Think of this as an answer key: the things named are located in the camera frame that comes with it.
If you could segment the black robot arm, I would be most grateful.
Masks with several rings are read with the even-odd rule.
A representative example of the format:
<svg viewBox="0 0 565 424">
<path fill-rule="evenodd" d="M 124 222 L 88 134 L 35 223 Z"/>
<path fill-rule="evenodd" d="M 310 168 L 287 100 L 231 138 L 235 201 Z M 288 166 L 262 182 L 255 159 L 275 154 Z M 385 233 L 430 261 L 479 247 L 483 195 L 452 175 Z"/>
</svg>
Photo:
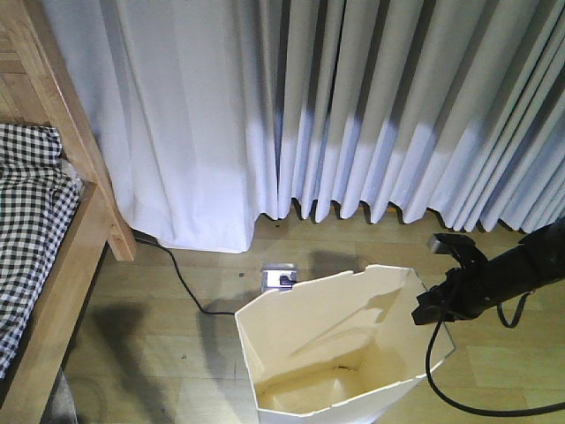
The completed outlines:
<svg viewBox="0 0 565 424">
<path fill-rule="evenodd" d="M 450 269 L 443 283 L 417 296 L 418 306 L 411 313 L 417 325 L 472 320 L 491 307 L 564 278 L 562 218 L 491 260 L 462 234 L 435 233 L 429 247 L 435 254 L 451 255 L 460 266 Z"/>
</svg>

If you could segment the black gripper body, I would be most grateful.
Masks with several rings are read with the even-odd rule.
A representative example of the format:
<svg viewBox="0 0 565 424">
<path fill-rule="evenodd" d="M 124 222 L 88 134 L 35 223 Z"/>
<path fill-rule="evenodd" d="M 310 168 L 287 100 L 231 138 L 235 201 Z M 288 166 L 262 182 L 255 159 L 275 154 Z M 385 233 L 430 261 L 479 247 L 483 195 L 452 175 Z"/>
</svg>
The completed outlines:
<svg viewBox="0 0 565 424">
<path fill-rule="evenodd" d="M 454 307 L 457 288 L 442 291 L 439 286 L 434 286 L 416 297 L 418 305 L 411 312 L 415 325 L 427 325 L 439 322 L 456 322 L 466 320 L 461 311 Z"/>
</svg>

